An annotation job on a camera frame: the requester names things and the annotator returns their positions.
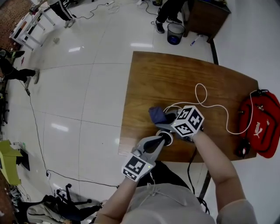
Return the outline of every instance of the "white tile floor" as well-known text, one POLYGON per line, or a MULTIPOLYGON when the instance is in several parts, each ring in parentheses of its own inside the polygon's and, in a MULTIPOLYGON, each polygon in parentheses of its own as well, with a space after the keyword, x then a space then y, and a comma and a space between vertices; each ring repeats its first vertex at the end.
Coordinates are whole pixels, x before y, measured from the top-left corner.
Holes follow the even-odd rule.
MULTIPOLYGON (((85 0, 70 8, 76 16, 89 17, 90 10, 107 0, 85 0)), ((167 42, 167 34, 155 31, 154 15, 145 11, 146 4, 137 6, 135 0, 119 0, 119 11, 110 14, 110 7, 99 6, 91 19, 77 19, 65 29, 64 22, 52 10, 44 17, 45 31, 36 27, 33 36, 44 40, 42 47, 28 40, 34 47, 25 50, 24 62, 15 62, 18 69, 41 69, 37 85, 30 84, 31 101, 38 124, 40 143, 47 169, 79 180, 92 180, 118 185, 124 157, 118 155, 119 136, 133 51, 169 53, 213 62, 210 45, 205 38, 190 33, 177 46, 167 42)), ((148 11, 157 7, 149 3, 148 11)), ((8 124, 3 127, 4 138, 25 142, 31 170, 19 166, 22 185, 33 202, 58 188, 72 184, 77 198, 98 201, 108 199, 115 188, 88 182, 77 182, 52 173, 45 176, 36 126, 29 97, 17 80, 9 82, 8 124)), ((184 163, 166 163, 188 184, 184 163)), ((203 164, 192 164, 191 178, 199 194, 206 175, 203 164)))

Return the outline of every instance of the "puma logo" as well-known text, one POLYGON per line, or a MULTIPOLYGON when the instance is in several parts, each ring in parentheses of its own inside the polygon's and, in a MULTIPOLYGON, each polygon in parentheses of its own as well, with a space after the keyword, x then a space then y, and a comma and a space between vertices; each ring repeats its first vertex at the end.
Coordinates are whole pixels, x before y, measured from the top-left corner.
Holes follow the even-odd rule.
POLYGON ((261 123, 257 122, 257 125, 255 127, 255 134, 254 135, 257 136, 258 138, 259 138, 259 134, 263 131, 262 128, 259 128, 260 125, 261 125, 261 123))

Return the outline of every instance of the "red backpack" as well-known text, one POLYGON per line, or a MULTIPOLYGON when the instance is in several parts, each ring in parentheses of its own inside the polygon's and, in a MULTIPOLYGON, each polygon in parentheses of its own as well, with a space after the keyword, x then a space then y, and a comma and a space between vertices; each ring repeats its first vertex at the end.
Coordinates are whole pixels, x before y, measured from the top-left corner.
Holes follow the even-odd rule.
MULTIPOLYGON (((265 158, 271 158, 280 137, 280 104, 276 96, 268 90, 257 90, 252 93, 253 118, 250 127, 240 136, 250 148, 265 158)), ((252 103, 246 98, 240 106, 239 132, 244 131, 250 123, 252 103)))

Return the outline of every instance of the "person's hand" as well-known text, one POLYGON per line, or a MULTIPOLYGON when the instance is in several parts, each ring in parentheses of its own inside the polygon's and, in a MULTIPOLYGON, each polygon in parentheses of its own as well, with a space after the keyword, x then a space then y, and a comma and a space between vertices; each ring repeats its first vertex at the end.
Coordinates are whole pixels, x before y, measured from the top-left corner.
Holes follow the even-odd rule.
POLYGON ((65 220, 65 221, 64 221, 64 224, 72 224, 72 221, 70 221, 70 220, 65 220))

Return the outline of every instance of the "wooden table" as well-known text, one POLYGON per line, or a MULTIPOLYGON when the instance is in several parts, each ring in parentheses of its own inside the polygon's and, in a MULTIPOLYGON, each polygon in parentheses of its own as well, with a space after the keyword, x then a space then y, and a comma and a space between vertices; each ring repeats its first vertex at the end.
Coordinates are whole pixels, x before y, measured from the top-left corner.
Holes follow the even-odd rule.
MULTIPOLYGON (((126 92, 119 154, 127 154, 144 137, 153 136, 157 128, 152 123, 148 110, 160 106, 163 109, 176 102, 196 102, 195 85, 202 83, 208 91, 205 105, 221 104, 229 111, 229 130, 238 132, 238 108, 250 92, 258 89, 258 82, 246 75, 205 61, 192 58, 134 52, 126 92)), ((205 98, 203 87, 198 96, 205 98)), ((204 132, 217 144, 230 160, 239 160, 234 155, 240 137, 229 134, 226 129, 226 112, 220 107, 197 106, 205 117, 204 132)), ((195 145, 174 139, 171 146, 164 147, 158 160, 189 162, 195 145)), ((245 158, 256 156, 251 150, 245 158)), ((198 154, 194 162, 202 162, 198 154)))

